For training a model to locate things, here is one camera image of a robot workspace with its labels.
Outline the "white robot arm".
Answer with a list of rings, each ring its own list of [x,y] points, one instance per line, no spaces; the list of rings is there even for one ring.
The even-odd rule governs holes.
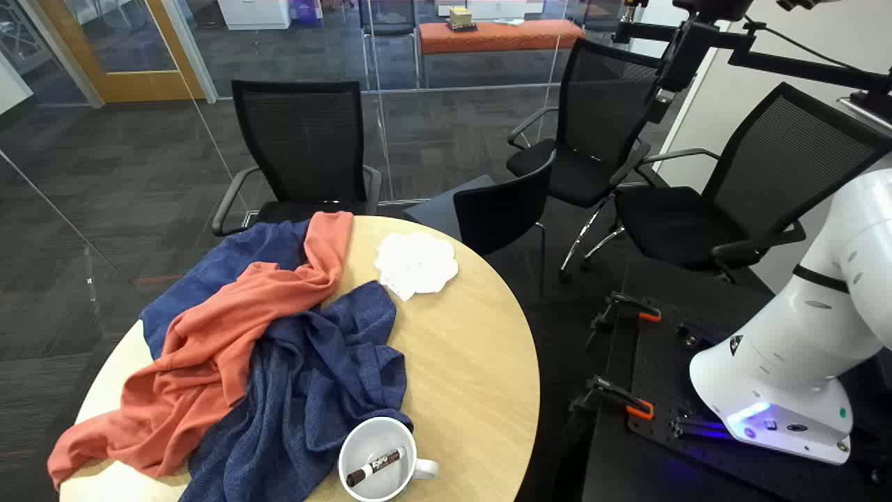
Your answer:
[[[732,441],[841,466],[852,404],[839,377],[892,345],[892,170],[832,198],[790,279],[744,325],[689,361]]]

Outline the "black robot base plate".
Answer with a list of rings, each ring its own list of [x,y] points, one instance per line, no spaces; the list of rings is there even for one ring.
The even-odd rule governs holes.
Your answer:
[[[606,361],[605,377],[646,397],[652,421],[629,417],[597,397],[581,502],[892,502],[885,360],[841,377],[852,393],[856,435],[845,466],[825,466],[735,444],[693,400],[682,379],[686,340],[701,325],[620,314],[605,333],[591,331]]]

